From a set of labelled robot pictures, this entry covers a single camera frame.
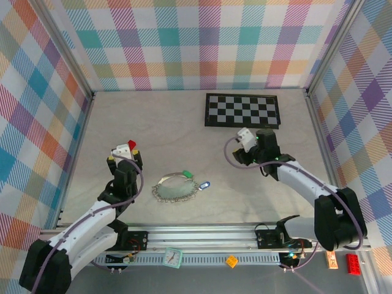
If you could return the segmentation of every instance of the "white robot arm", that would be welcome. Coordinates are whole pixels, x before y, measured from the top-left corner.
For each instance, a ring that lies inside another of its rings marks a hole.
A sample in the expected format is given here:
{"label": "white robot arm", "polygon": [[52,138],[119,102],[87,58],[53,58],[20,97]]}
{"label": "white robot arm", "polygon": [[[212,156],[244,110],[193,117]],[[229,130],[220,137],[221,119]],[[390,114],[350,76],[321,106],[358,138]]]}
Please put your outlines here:
{"label": "white robot arm", "polygon": [[286,239],[317,240],[326,250],[333,251],[367,235],[353,190],[329,185],[306,171],[292,156],[281,154],[271,129],[259,130],[255,137],[243,128],[237,135],[242,148],[233,155],[239,163],[259,164],[262,172],[296,190],[315,209],[314,218],[292,216],[277,223]]}
{"label": "white robot arm", "polygon": [[138,195],[136,179],[143,162],[134,147],[129,141],[111,151],[107,164],[114,179],[84,215],[48,241],[31,244],[19,280],[22,287],[33,293],[65,293],[91,260],[126,243],[128,226],[117,217]]}

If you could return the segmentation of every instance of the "small clock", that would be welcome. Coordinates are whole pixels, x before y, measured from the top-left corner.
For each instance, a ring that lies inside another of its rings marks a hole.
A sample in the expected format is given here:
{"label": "small clock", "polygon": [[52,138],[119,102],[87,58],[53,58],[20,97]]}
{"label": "small clock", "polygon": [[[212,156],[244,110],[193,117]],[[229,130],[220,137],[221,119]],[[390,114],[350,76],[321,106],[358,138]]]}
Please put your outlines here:
{"label": "small clock", "polygon": [[183,260],[183,252],[179,249],[166,248],[163,265],[171,268],[179,268]]}

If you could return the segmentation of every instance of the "plaid wall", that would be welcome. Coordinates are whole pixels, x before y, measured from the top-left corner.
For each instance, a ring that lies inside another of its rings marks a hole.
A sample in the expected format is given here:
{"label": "plaid wall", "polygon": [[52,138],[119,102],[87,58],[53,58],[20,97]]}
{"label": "plaid wall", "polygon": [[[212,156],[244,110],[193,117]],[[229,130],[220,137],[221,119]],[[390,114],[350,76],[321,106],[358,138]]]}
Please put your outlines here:
{"label": "plaid wall", "polygon": [[87,98],[28,0],[0,0],[0,293],[49,228]]}
{"label": "plaid wall", "polygon": [[350,1],[45,0],[98,91],[302,88]]}
{"label": "plaid wall", "polygon": [[356,191],[392,285],[392,1],[367,0],[314,102],[342,186]]}

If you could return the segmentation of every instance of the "orange block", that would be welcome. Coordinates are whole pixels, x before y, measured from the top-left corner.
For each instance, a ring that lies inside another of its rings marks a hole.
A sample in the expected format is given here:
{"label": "orange block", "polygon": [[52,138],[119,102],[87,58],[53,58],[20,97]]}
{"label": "orange block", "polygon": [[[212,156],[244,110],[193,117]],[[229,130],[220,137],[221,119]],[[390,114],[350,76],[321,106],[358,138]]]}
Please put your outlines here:
{"label": "orange block", "polygon": [[234,268],[238,263],[238,259],[235,258],[234,256],[229,256],[228,259],[226,259],[226,264],[231,267]]}

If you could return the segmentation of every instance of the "checkerboard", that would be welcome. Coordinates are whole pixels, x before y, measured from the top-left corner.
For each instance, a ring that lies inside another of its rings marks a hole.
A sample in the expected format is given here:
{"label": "checkerboard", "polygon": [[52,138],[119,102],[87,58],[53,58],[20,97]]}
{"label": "checkerboard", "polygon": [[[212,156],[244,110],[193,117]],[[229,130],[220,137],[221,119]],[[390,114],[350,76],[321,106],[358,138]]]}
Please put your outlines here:
{"label": "checkerboard", "polygon": [[280,124],[276,96],[207,94],[206,127],[278,129]]}

